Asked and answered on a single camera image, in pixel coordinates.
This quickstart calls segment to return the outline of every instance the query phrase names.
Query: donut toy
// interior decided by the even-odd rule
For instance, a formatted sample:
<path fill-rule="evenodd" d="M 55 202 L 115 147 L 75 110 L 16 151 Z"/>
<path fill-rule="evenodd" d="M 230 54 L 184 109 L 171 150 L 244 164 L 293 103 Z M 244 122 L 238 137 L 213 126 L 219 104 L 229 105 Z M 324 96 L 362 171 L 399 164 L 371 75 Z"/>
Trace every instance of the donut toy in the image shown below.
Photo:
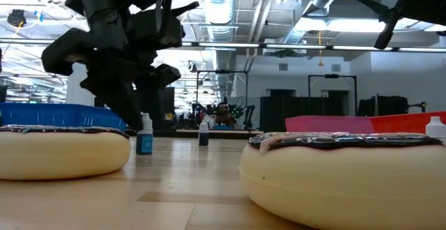
<path fill-rule="evenodd" d="M 120 169 L 128 136 L 112 128 L 7 125 L 0 128 L 0 179 L 80 178 Z"/>
<path fill-rule="evenodd" d="M 260 207 L 315 229 L 446 229 L 446 147 L 426 135 L 258 135 L 240 179 Z"/>

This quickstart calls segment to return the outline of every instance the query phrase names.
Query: ductwork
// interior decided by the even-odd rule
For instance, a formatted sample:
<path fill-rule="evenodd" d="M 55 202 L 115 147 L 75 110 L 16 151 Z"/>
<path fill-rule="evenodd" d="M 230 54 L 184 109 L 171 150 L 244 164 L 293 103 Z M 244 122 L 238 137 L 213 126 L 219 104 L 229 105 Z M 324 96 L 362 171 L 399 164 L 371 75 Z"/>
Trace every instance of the ductwork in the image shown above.
<path fill-rule="evenodd" d="M 209 24 L 232 24 L 235 14 L 236 0 L 203 0 L 206 22 Z M 233 42 L 234 29 L 229 27 L 208 27 L 211 42 Z M 213 60 L 214 70 L 235 70 L 236 55 L 234 52 L 217 50 Z M 216 75 L 216 86 L 221 96 L 230 96 L 233 74 L 229 76 Z"/>
<path fill-rule="evenodd" d="M 299 43 L 307 31 L 298 28 L 299 19 L 304 16 L 323 17 L 328 15 L 330 4 L 334 0 L 299 0 L 296 8 L 297 22 L 282 39 L 282 43 Z"/>

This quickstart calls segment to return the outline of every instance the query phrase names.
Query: ceiling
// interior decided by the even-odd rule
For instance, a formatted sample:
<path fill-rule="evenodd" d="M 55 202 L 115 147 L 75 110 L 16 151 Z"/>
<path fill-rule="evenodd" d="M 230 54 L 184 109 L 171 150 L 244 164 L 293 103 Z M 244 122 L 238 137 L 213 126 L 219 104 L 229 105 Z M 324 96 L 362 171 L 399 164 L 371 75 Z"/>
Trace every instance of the ceiling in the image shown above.
<path fill-rule="evenodd" d="M 84 17 L 66 8 L 64 1 L 0 0 L 0 38 L 56 39 L 72 27 L 87 31 L 89 28 Z M 201 2 L 201 0 L 174 0 L 173 5 L 174 7 L 179 7 L 193 1 Z M 236 0 L 236 20 L 234 25 L 237 29 L 234 38 L 235 42 L 247 42 L 257 1 L 259 0 Z M 275 39 L 277 43 L 280 42 L 280 39 L 295 24 L 294 10 L 297 2 L 298 0 L 287 0 L 283 4 L 276 3 L 276 1 L 272 2 L 266 19 L 267 24 L 260 35 L 260 41 Z M 25 10 L 26 25 L 24 25 L 23 29 L 17 30 L 17 28 L 7 23 L 7 17 L 13 9 Z M 140 11 L 134 6 L 130 10 L 132 13 Z M 339 17 L 354 15 L 362 11 L 364 11 L 365 16 L 376 18 L 369 10 L 355 3 L 354 0 L 335 0 L 330 7 L 329 18 L 330 20 L 336 20 Z M 182 21 L 186 32 L 184 41 L 208 40 L 208 30 L 203 26 L 206 24 L 206 19 L 202 7 L 181 15 L 179 19 Z M 428 47 L 438 42 L 438 35 L 435 32 L 424 31 L 424 29 L 431 27 L 432 24 L 416 22 L 415 20 L 401 20 L 399 24 L 401 29 L 395 31 L 390 46 Z M 378 32 L 321 31 L 320 33 L 307 32 L 303 39 L 308 44 L 372 46 L 377 36 Z M 40 97 L 45 94 L 46 96 L 44 97 L 49 97 L 50 100 L 53 97 L 53 101 L 57 100 L 55 102 L 64 101 L 63 95 L 66 94 L 67 78 L 51 76 L 43 70 L 40 55 L 45 48 L 44 45 L 0 44 L 0 46 L 3 51 L 3 72 L 1 78 L 4 84 L 11 86 L 10 89 L 16 90 L 8 92 L 10 98 L 22 97 L 23 95 L 37 96 L 36 93 L 39 93 Z M 244 55 L 245 50 L 238 50 L 237 54 Z M 346 59 L 349 52 L 327 52 L 324 55 L 344 56 Z M 165 50 L 159 52 L 159 57 L 156 58 L 155 64 L 168 63 L 180 70 L 182 79 L 172 86 L 178 89 L 178 98 L 185 102 L 192 102 L 194 100 L 193 88 L 196 84 L 197 74 L 191 73 L 188 67 L 190 67 L 190 64 L 194 64 L 199 70 L 214 70 L 216 67 L 213 60 L 214 56 L 215 52 L 208 50 Z M 318 56 L 318 51 L 308 51 L 301 56 L 311 59 L 313 56 Z M 266 60 L 259 59 L 258 62 L 264 63 Z M 219 97 L 218 90 L 213 88 L 216 76 L 210 74 L 206 76 L 206 79 L 210 81 L 204 81 L 201 89 L 207 90 L 207 93 L 201 94 L 200 98 L 204 102 L 217 100 Z"/>

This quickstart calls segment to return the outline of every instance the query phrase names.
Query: wooden table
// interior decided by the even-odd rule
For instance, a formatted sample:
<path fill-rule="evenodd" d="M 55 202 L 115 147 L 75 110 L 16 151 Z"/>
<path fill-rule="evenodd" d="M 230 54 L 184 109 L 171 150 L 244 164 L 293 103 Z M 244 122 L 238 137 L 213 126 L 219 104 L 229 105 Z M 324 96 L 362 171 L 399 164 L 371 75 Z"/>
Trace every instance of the wooden table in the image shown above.
<path fill-rule="evenodd" d="M 156 138 L 122 170 L 66 181 L 0 181 L 0 229 L 309 229 L 246 197 L 238 180 L 246 141 Z"/>

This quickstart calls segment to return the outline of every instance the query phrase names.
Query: white bottle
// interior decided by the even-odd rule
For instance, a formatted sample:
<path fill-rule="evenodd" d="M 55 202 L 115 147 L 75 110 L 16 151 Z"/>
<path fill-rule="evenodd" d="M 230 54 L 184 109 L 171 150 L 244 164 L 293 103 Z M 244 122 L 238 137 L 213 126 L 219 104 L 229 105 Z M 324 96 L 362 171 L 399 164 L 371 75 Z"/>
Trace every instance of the white bottle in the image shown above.
<path fill-rule="evenodd" d="M 209 144 L 209 127 L 207 122 L 204 120 L 200 124 L 200 129 L 198 130 L 198 145 L 207 146 Z"/>
<path fill-rule="evenodd" d="M 153 147 L 153 124 L 150 116 L 145 113 L 142 115 L 143 130 L 137 135 L 137 154 L 152 154 Z"/>
<path fill-rule="evenodd" d="M 446 142 L 446 125 L 441 123 L 440 117 L 431 117 L 431 122 L 426 125 L 426 135 Z"/>

